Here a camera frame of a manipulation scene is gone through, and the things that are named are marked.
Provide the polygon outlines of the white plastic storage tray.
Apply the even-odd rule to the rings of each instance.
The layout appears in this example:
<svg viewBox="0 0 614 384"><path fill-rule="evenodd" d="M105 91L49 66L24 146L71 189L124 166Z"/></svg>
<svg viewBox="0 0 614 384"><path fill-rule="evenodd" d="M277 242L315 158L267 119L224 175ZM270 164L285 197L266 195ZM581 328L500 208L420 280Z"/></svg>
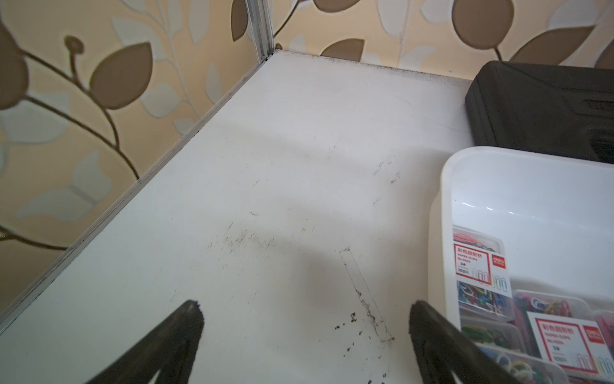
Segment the white plastic storage tray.
<svg viewBox="0 0 614 384"><path fill-rule="evenodd" d="M445 163L429 218L428 301L458 324L454 226L502 241L513 287L612 308L612 165L494 147Z"/></svg>

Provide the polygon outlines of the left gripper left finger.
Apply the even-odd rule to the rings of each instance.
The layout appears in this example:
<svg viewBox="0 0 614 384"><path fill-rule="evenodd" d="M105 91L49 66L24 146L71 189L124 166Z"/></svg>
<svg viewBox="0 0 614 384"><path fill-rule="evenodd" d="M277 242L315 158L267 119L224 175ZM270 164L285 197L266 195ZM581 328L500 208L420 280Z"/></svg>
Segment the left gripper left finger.
<svg viewBox="0 0 614 384"><path fill-rule="evenodd" d="M198 302L180 305L90 383L187 383L205 318Z"/></svg>

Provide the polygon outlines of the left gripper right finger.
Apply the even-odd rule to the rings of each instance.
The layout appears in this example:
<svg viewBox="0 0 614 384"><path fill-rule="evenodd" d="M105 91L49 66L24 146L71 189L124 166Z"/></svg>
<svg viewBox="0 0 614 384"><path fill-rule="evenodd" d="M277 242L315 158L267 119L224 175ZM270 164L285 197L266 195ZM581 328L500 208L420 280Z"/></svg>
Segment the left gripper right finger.
<svg viewBox="0 0 614 384"><path fill-rule="evenodd" d="M517 383L428 302L409 312L409 334L424 383Z"/></svg>

